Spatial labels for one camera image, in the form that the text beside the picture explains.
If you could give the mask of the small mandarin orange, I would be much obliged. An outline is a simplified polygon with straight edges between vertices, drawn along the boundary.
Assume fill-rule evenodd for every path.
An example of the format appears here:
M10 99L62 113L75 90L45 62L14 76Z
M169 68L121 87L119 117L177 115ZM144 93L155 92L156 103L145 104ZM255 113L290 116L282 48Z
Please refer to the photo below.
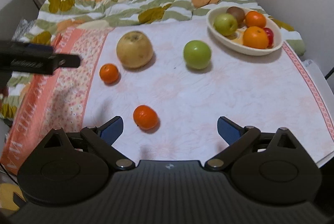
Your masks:
M112 84L119 78L119 70L116 65L112 63L104 64L99 71L100 79L105 84Z

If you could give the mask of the large orange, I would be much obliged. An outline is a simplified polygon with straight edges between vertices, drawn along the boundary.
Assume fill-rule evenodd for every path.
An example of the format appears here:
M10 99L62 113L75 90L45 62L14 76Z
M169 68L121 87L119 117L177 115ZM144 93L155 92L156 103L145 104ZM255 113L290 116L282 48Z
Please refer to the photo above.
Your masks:
M264 29L249 27L243 33L243 45L255 49L268 48L268 37Z

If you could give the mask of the small red cherry tomato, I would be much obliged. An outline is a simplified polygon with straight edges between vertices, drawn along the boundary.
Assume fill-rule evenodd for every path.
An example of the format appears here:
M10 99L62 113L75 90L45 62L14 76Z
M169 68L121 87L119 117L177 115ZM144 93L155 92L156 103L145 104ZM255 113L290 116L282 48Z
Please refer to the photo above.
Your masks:
M265 27L263 29L266 32L267 37L268 37L268 49L272 48L273 47L274 33L273 33L272 29L270 29L268 27Z

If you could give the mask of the small green apple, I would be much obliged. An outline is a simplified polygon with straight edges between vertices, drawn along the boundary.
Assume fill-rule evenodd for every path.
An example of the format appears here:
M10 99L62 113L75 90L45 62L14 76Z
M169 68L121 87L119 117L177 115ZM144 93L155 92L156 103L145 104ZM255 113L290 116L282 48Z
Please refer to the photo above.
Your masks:
M238 22L233 15L224 13L215 17L213 26L221 35L230 36L237 31Z

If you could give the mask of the grey patterned pillow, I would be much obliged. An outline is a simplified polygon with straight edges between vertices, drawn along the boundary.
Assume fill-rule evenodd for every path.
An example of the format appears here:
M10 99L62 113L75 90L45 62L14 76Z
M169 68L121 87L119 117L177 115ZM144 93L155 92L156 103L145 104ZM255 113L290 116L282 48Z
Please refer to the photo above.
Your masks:
M20 22L18 23L18 26L14 32L14 35L12 37L13 41L20 41L20 39L30 31L30 29L33 27L35 23L35 20L26 20L24 18L21 18Z

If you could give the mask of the grey sofa backrest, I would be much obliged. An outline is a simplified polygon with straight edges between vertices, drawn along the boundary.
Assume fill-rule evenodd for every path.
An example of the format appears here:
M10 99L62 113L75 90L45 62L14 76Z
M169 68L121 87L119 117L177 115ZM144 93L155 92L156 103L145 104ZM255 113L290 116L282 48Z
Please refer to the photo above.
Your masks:
M22 19L35 20L38 7L33 0L12 0L1 9L1 40L9 40Z

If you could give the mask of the yellow brown pear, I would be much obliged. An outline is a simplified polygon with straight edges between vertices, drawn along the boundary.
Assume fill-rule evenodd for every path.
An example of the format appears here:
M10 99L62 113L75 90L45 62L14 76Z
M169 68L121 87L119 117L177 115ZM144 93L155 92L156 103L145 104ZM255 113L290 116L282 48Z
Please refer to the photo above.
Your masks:
M125 33L116 46L117 57L125 68L140 68L153 57L153 46L142 32Z

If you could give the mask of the white pink floral towel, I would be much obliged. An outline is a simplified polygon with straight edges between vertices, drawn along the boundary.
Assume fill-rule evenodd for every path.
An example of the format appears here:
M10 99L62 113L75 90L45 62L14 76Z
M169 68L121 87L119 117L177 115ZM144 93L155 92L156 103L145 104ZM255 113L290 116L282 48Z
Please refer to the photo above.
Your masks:
M78 68L53 76L36 75L17 111L1 155L8 171L19 167L51 129L77 132L121 116L124 130L114 147L135 162L141 159L206 161L227 143L217 132L225 116L264 132L287 127L317 165L333 155L333 120L304 65L288 44L261 57L225 47L209 33L204 19L140 25L154 50L151 62L126 70L116 55L119 39L133 27L84 30L70 27L55 39L56 50L79 54ZM192 40L211 49L207 68L187 67L184 46ZM99 76L112 63L119 78ZM146 105L158 124L142 130L134 110Z

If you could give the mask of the large green apple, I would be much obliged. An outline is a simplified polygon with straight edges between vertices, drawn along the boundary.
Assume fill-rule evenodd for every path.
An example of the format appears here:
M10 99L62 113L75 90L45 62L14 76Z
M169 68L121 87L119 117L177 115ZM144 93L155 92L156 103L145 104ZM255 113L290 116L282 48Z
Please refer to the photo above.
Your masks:
M203 70L211 61L211 49L203 41L189 41L183 48L183 58L187 67L195 70Z

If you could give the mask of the orange in bowl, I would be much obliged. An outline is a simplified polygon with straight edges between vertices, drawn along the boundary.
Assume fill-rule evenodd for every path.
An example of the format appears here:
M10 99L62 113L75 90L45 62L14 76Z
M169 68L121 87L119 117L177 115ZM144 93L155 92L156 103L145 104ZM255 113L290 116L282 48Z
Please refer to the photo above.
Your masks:
M266 27L266 18L263 14L257 12L257 11L249 11L245 15L245 24L247 27L260 27L265 28Z

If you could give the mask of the brown kiwi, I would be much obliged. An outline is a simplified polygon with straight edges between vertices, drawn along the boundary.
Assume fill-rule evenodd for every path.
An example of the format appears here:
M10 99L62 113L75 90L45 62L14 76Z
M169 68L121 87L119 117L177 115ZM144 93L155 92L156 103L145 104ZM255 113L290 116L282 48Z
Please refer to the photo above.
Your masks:
M233 15L233 17L235 17L235 19L237 20L238 24L243 23L243 21L245 20L245 12L241 8L231 6L226 10L226 12Z

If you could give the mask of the cream oval fruit bowl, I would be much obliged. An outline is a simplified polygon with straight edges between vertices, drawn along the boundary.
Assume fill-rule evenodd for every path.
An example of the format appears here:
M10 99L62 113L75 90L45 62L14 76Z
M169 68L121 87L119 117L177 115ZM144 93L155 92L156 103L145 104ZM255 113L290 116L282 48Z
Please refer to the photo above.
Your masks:
M249 56L265 56L278 51L284 42L280 28L273 20L240 6L210 10L207 25L224 46Z

